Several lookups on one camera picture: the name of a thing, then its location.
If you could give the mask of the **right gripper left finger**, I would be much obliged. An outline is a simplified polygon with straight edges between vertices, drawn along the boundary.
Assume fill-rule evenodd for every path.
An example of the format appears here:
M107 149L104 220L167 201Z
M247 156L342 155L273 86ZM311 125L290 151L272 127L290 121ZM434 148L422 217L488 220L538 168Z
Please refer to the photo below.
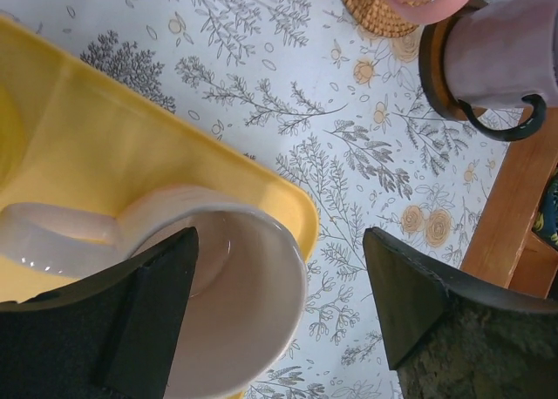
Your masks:
M83 280L1 304L3 398L161 398L199 254L190 227Z

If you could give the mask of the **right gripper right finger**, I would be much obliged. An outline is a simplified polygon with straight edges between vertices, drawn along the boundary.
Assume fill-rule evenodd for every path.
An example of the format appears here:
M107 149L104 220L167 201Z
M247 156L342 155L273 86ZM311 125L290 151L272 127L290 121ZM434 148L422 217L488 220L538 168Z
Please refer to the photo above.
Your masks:
M446 265L379 227L363 250L405 398L555 398L557 304Z

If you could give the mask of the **pink ceramic mug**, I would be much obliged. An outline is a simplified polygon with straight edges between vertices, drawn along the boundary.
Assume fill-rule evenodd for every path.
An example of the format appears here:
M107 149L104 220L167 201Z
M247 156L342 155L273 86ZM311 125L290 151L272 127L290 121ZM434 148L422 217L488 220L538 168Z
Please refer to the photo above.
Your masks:
M83 280L190 227L199 254L161 398L233 396L288 347L307 282L291 233L222 193L161 188L114 217L38 202L5 206L1 304Z

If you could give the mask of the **purple glass cup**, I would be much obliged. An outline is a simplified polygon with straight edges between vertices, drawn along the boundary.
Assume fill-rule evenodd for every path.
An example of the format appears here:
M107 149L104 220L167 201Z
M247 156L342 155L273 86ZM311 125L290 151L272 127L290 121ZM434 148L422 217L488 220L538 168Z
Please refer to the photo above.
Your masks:
M461 17L446 42L444 74L479 132L504 142L532 136L557 106L557 0L503 0ZM531 116L505 130L473 112L518 107L531 107Z

